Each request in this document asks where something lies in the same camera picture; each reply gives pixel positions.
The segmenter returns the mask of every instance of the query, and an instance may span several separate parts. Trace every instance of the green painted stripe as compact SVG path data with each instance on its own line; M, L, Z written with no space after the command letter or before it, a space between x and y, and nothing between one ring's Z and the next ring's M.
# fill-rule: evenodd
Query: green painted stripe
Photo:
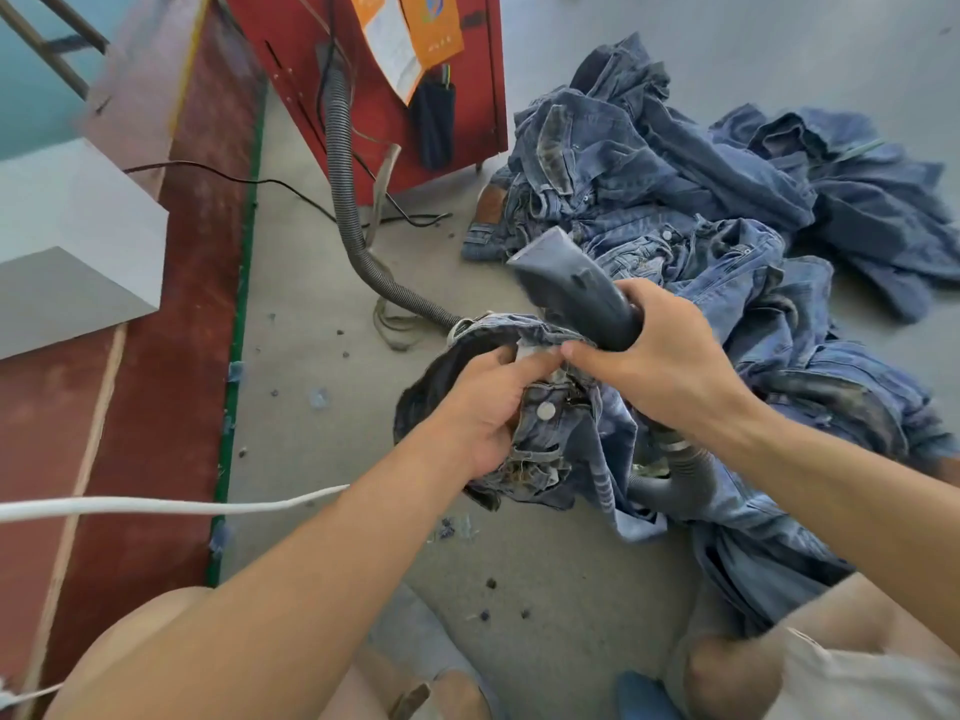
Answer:
M259 100L259 112L253 125L253 142L249 153L249 179L260 176L260 154L263 148L263 120L267 106L267 85L262 84ZM240 280L237 285L237 311L233 319L233 341L230 344L230 361L243 359L243 334L247 323L247 295L250 291L250 265L254 256L254 220L257 216L257 185L246 186L246 202L243 214L243 240L241 241ZM237 402L240 399L240 384L227 384L223 399L223 420L229 419L236 424ZM234 459L234 429L226 431L220 439L220 457L217 459L217 486L213 499L218 503L227 502L231 487L231 463ZM217 515L210 523L210 536L225 521ZM210 563L206 568L206 584L215 587L220 584L221 556L210 554Z

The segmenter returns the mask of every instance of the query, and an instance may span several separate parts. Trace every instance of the metal button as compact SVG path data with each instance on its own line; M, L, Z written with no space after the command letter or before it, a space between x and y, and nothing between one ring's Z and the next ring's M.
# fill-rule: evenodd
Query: metal button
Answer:
M544 422L552 420L555 414L557 414L557 408L548 401L541 402L540 405L536 407L536 417Z

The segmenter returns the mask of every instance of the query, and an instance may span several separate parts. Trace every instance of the white cable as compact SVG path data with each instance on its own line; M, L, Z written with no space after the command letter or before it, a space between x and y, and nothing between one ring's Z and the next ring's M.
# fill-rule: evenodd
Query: white cable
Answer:
M54 497L0 503L0 523L20 520L89 516L96 513L152 513L171 516L237 516L243 513L271 513L296 508L319 497L332 496L348 484L324 487L306 495L269 503L195 503L186 500L159 500L151 497Z
M18 695L8 689L4 689L3 679L0 678L0 712L5 711L7 708L12 708L14 705L25 703L28 700L36 700L38 697L49 695L51 692L56 692L63 686L64 683L61 682L60 684L54 684L45 689L39 689L35 692L24 692L22 695Z

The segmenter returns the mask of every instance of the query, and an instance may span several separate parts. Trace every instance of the red cabinet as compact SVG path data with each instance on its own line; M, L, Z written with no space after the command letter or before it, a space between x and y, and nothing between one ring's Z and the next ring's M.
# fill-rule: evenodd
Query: red cabinet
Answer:
M305 0L324 21L328 0ZM263 64L270 82L319 165L327 169L325 137L316 112L320 70L316 46L329 36L300 0L227 0L230 12ZM364 40L351 0L333 0L337 39L353 66L353 125L358 132L403 148L390 191L400 192L507 150L507 116L503 92L500 0L457 0L463 51L447 62L456 86L454 156L446 169L429 171L420 164L417 132L407 107L390 88ZM376 172L385 146L356 134L354 151ZM372 202L373 181L354 163L357 203Z

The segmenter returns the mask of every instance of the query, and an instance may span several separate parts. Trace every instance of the concrete floor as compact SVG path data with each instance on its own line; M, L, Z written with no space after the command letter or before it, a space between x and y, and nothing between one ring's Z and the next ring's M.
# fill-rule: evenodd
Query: concrete floor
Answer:
M798 104L861 110L915 156L945 161L944 195L960 205L960 88L951 83L960 67L960 0L501 4L509 111L568 81L596 45L640 30L673 77L671 103L687 115L708 122L746 101L768 111ZM459 259L477 193L498 162L398 197L411 212L454 212L442 227L392 224L377 237L400 282L455 313L528 308L501 265ZM330 203L319 166L275 96L261 176ZM289 192L259 192L253 255L235 441L247 453L234 459L231 501L354 480L390 449L398 395L443 347L437 333L406 353L384 345L371 321L375 296L351 271L336 229ZM947 422L960 425L953 364L960 307L945 302L924 323L897 327L869 293L849 283L837 290L838 319L935 387ZM328 393L324 410L308 402L317 388ZM311 512L231 521L224 578ZM618 671L661 669L697 577L681 532L625 545L582 506L560 513L508 502L486 513L460 498L450 514L469 515L474 538L424 546L408 580L514 718L612 718ZM498 581L496 591L485 587L488 577ZM532 611L527 620L524 608ZM489 622L469 618L483 609Z

